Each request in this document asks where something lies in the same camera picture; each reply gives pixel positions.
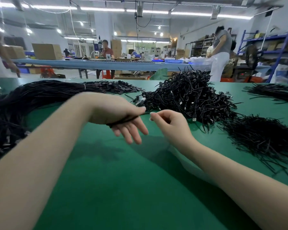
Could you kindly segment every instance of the hand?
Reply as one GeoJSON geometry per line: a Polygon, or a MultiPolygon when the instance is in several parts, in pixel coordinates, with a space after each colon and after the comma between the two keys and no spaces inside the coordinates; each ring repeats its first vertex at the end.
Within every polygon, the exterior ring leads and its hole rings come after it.
{"type": "Polygon", "coordinates": [[[181,113],[162,110],[157,113],[151,112],[150,118],[157,124],[169,142],[180,152],[183,152],[184,148],[190,145],[191,142],[197,142],[192,136],[187,120],[181,113]]]}
{"type": "MultiPolygon", "coordinates": [[[[84,101],[85,105],[91,106],[91,117],[89,121],[96,124],[109,124],[122,120],[129,116],[130,118],[139,116],[145,113],[145,107],[136,107],[129,103],[124,98],[103,93],[83,92],[77,95],[80,101],[84,101]]],[[[141,144],[142,139],[139,135],[138,129],[144,134],[148,135],[148,130],[142,119],[136,119],[118,124],[112,127],[115,136],[123,135],[128,144],[132,143],[132,138],[135,143],[141,144]]]]}
{"type": "Polygon", "coordinates": [[[19,68],[18,68],[14,63],[8,63],[8,67],[9,67],[13,72],[20,73],[19,68]]]}

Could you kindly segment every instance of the person's right hand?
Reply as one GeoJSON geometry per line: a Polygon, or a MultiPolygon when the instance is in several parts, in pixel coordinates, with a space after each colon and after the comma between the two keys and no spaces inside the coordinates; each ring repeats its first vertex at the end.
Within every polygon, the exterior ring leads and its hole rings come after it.
{"type": "Polygon", "coordinates": [[[150,118],[179,151],[183,151],[191,143],[197,142],[192,136],[187,120],[181,113],[162,110],[157,113],[151,112],[150,118]]]}

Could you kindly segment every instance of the person's left hand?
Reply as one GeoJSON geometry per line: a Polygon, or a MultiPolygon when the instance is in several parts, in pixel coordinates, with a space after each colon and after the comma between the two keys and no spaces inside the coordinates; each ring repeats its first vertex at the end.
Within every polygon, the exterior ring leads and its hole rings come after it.
{"type": "MultiPolygon", "coordinates": [[[[89,121],[96,124],[115,123],[126,117],[140,116],[146,110],[145,107],[136,107],[117,95],[83,92],[75,97],[78,98],[78,101],[84,101],[85,105],[90,106],[92,113],[89,121]]],[[[138,129],[144,135],[148,135],[148,130],[140,117],[112,127],[114,134],[116,136],[122,134],[128,144],[132,143],[132,138],[135,143],[142,143],[138,129]]]]}
{"type": "Polygon", "coordinates": [[[19,68],[14,63],[8,63],[8,67],[15,73],[20,73],[19,68]]]}

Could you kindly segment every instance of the man in red shirt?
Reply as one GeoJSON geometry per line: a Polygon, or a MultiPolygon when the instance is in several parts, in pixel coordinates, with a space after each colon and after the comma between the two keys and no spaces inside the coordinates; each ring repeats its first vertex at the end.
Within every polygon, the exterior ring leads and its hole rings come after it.
{"type": "MultiPolygon", "coordinates": [[[[102,53],[103,57],[105,58],[106,54],[110,54],[111,55],[111,59],[114,59],[113,51],[112,51],[111,48],[108,47],[108,41],[105,40],[105,39],[103,40],[103,46],[104,46],[104,51],[102,53]]],[[[96,69],[96,77],[97,77],[97,79],[99,79],[100,72],[101,72],[100,69],[96,69]]],[[[111,79],[114,78],[114,73],[115,73],[115,70],[111,70],[111,79]]]]}

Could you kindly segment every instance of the red shirt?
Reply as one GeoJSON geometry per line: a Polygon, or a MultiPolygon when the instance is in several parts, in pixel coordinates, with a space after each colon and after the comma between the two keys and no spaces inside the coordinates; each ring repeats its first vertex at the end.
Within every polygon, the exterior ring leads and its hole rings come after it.
{"type": "Polygon", "coordinates": [[[107,49],[104,49],[104,51],[103,51],[103,56],[104,56],[104,58],[106,57],[106,54],[113,55],[112,49],[109,48],[109,47],[108,47],[107,49]]]}

